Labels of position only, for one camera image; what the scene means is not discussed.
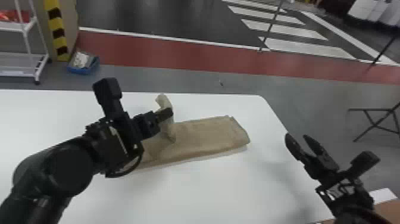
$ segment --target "tripod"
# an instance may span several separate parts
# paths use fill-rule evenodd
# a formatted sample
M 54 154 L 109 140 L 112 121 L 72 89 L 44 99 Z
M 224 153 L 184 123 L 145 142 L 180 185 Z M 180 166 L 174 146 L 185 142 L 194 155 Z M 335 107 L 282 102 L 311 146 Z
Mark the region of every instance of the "tripod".
M 368 121 L 371 123 L 371 126 L 368 127 L 363 133 L 361 133 L 360 135 L 358 135 L 357 138 L 355 138 L 353 140 L 353 142 L 357 142 L 358 140 L 360 140 L 360 138 L 362 138 L 366 133 L 368 133 L 369 131 L 371 131 L 374 128 L 378 128 L 380 130 L 384 130 L 387 132 L 392 132 L 395 133 L 399 136 L 400 139 L 400 127 L 399 127 L 399 120 L 397 119 L 397 115 L 395 113 L 396 109 L 400 107 L 400 102 L 398 102 L 394 107 L 392 108 L 369 108 L 369 109 L 362 109 L 362 108 L 355 108 L 355 109 L 349 109 L 349 111 L 362 111 L 364 112 L 364 114 L 367 116 Z M 371 115 L 368 112 L 371 111 L 385 111 L 386 114 L 378 119 L 378 121 L 374 121 L 371 117 Z M 396 126 L 396 130 L 391 130 L 385 127 L 381 127 L 379 126 L 379 124 L 381 124 L 385 119 L 387 119 L 388 117 L 390 117 L 390 115 L 393 116 L 393 120 L 395 122 L 395 126 Z

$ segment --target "crosswalk stripe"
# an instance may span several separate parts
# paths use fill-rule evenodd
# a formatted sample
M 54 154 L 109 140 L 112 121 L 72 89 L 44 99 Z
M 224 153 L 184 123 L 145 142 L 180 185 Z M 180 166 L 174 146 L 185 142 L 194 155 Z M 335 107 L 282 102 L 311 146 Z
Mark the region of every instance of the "crosswalk stripe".
M 252 20 L 242 20 L 250 29 L 253 30 L 261 30 L 261 31 L 267 31 L 268 28 L 270 27 L 269 23 L 262 23 L 259 21 L 252 21 Z M 324 36 L 321 34 L 313 31 L 313 30 L 307 30 L 307 29 L 301 29 L 301 28 L 294 28 L 294 27 L 289 27 L 289 26 L 281 26 L 275 24 L 271 32 L 273 33 L 282 33 L 286 35 L 292 35 L 292 36 L 301 36 L 303 38 L 315 38 L 315 39 L 321 39 L 327 41 Z
M 250 1 L 245 1 L 245 0 L 222 0 L 222 1 L 236 3 L 239 5 L 247 5 L 247 6 L 252 6 L 252 7 L 257 7 L 257 8 L 263 8 L 265 10 L 276 11 L 278 9 L 278 7 L 273 6 L 273 5 L 266 5 L 266 4 L 262 4 L 262 3 L 250 2 Z M 283 9 L 281 9 L 279 12 L 286 13 L 286 11 Z
M 333 46 L 323 46 L 311 43 L 302 43 L 294 41 L 284 41 L 278 39 L 267 38 L 265 41 L 267 47 L 276 51 L 286 51 L 301 54 L 311 54 L 335 58 L 355 59 L 351 54 L 344 51 L 342 48 Z
M 314 15 L 313 13 L 308 13 L 308 12 L 302 12 L 305 16 L 308 18 L 314 20 L 315 22 L 319 23 L 321 26 L 324 26 L 325 28 L 329 29 L 331 32 L 339 35 L 341 38 L 345 39 L 346 41 L 350 42 L 354 46 L 358 47 L 359 49 L 363 50 L 365 53 L 369 54 L 371 57 L 375 58 L 378 56 L 379 52 L 377 52 L 375 49 L 372 47 L 364 44 L 363 42 L 359 41 L 358 39 L 355 39 L 351 35 L 345 33 L 343 30 L 338 29 L 337 27 L 331 25 L 327 21 L 323 20 L 322 18 Z M 388 64 L 397 64 L 395 61 L 391 60 L 385 55 L 382 55 L 380 60 L 384 63 Z
M 248 10 L 246 8 L 239 8 L 239 7 L 234 7 L 234 6 L 229 6 L 229 8 L 236 14 L 250 15 L 250 16 L 259 17 L 259 18 L 267 18 L 270 20 L 272 20 L 274 18 L 273 13 L 265 13 L 265 12 L 261 12 L 261 11 Z M 298 20 L 297 18 L 291 17 L 291 16 L 286 16 L 286 15 L 278 15 L 276 17 L 276 20 L 287 22 L 287 23 L 296 23 L 296 24 L 300 24 L 300 25 L 305 25 L 302 21 Z

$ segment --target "black stand leg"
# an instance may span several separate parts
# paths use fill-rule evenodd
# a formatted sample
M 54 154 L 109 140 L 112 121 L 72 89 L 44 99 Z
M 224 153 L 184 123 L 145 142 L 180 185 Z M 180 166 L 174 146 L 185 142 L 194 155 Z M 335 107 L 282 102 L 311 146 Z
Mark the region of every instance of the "black stand leg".
M 275 24 L 275 22 L 276 22 L 276 17 L 278 16 L 280 9 L 282 8 L 283 1 L 284 1 L 284 0 L 280 0 L 280 2 L 279 2 L 278 9 L 275 11 L 274 18 L 272 19 L 272 22 L 271 22 L 270 26 L 268 27 L 267 34 L 265 34 L 265 37 L 262 39 L 262 45 L 261 45 L 260 48 L 258 49 L 258 52 L 261 52 L 261 51 L 263 50 L 263 45 L 265 45 L 265 41 L 266 41 L 267 38 L 270 36 L 272 26 L 273 26 L 273 25 Z
M 382 51 L 379 53 L 379 55 L 374 59 L 371 65 L 375 65 L 379 58 L 388 50 L 388 48 L 391 46 L 391 44 L 395 41 L 397 38 L 397 34 L 395 34 L 389 41 L 389 43 L 386 44 L 386 46 L 382 49 Z
M 371 126 L 368 127 L 363 133 L 358 135 L 357 138 L 355 138 L 353 141 L 357 142 L 366 133 L 368 133 L 369 131 L 371 131 L 374 128 L 378 128 L 380 130 L 384 130 L 384 131 L 387 131 L 387 132 L 395 133 L 395 134 L 397 134 L 399 136 L 399 139 L 400 139 L 400 125 L 399 125 L 399 120 L 398 120 L 397 115 L 396 115 L 396 109 L 398 107 L 400 107 L 400 102 L 397 103 L 393 108 L 389 108 L 389 109 L 385 109 L 385 108 L 349 109 L 349 111 L 362 111 L 362 112 L 364 112 L 365 116 L 367 116 L 367 118 L 368 118 L 368 121 L 371 123 Z M 374 120 L 372 119 L 372 117 L 369 114 L 369 112 L 371 112 L 371 111 L 385 111 L 386 114 L 383 117 L 381 117 L 378 121 L 374 122 Z M 394 119 L 394 122 L 395 122 L 396 130 L 390 130 L 388 128 L 379 126 L 379 124 L 381 124 L 390 115 L 393 115 L 393 119 Z
M 400 127 L 399 127 L 399 120 L 397 119 L 397 115 L 396 113 L 393 113 L 393 119 L 395 121 L 395 126 L 396 126 L 396 130 L 397 130 L 397 134 L 399 136 L 400 139 Z

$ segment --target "white cabinet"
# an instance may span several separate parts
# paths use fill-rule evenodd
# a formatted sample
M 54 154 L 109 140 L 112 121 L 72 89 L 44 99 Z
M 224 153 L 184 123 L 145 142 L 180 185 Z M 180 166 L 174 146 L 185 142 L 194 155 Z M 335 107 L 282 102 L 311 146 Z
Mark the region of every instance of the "white cabinet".
M 379 0 L 371 14 L 368 16 L 367 20 L 372 22 L 378 21 L 383 12 L 387 9 L 388 5 L 389 4 L 386 2 L 386 0 Z
M 389 25 L 396 26 L 400 20 L 400 0 L 393 0 L 389 7 L 384 11 L 379 21 Z
M 377 0 L 357 0 L 348 14 L 360 20 L 367 20 L 378 2 Z

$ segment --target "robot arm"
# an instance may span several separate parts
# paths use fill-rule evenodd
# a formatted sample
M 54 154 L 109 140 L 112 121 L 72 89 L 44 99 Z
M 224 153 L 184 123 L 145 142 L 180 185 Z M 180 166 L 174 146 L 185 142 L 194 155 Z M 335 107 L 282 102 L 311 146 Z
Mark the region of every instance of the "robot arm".
M 58 223 L 93 175 L 117 178 L 134 170 L 142 159 L 141 141 L 157 134 L 158 124 L 173 115 L 168 108 L 131 119 L 123 111 L 116 79 L 102 79 L 93 90 L 105 117 L 87 126 L 82 136 L 33 154 L 18 165 L 11 193 L 0 206 L 0 223 Z
M 319 142 L 307 135 L 304 139 L 315 156 L 306 153 L 290 134 L 285 136 L 286 147 L 304 164 L 309 176 L 321 183 L 315 191 L 336 217 L 335 224 L 390 224 L 374 212 L 374 200 L 359 179 L 380 161 L 375 154 L 364 151 L 351 161 L 348 170 L 339 171 Z

